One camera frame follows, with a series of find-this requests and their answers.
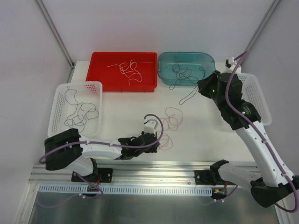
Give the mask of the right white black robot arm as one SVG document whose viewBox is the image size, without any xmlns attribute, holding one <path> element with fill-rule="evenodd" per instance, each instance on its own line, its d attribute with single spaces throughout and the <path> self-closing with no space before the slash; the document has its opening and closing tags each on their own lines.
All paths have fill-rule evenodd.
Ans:
<svg viewBox="0 0 299 224">
<path fill-rule="evenodd" d="M 216 70 L 197 84 L 199 93 L 214 101 L 224 121 L 245 143 L 261 173 L 258 175 L 220 160 L 211 165 L 209 174 L 200 180 L 210 185 L 224 181 L 238 185 L 248 190 L 264 208 L 294 193 L 298 206 L 299 177 L 277 154 L 256 108 L 242 98 L 242 81 L 238 76 Z"/>
</svg>

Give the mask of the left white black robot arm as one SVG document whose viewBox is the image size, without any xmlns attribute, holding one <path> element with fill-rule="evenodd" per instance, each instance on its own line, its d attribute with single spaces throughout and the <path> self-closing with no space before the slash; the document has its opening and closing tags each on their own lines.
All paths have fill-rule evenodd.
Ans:
<svg viewBox="0 0 299 224">
<path fill-rule="evenodd" d="M 78 129 L 72 128 L 44 141 L 44 155 L 39 163 L 48 171 L 67 169 L 93 182 L 99 175 L 96 157 L 131 160 L 141 154 L 156 153 L 158 147 L 156 133 L 142 131 L 138 137 L 96 141 L 81 136 Z"/>
</svg>

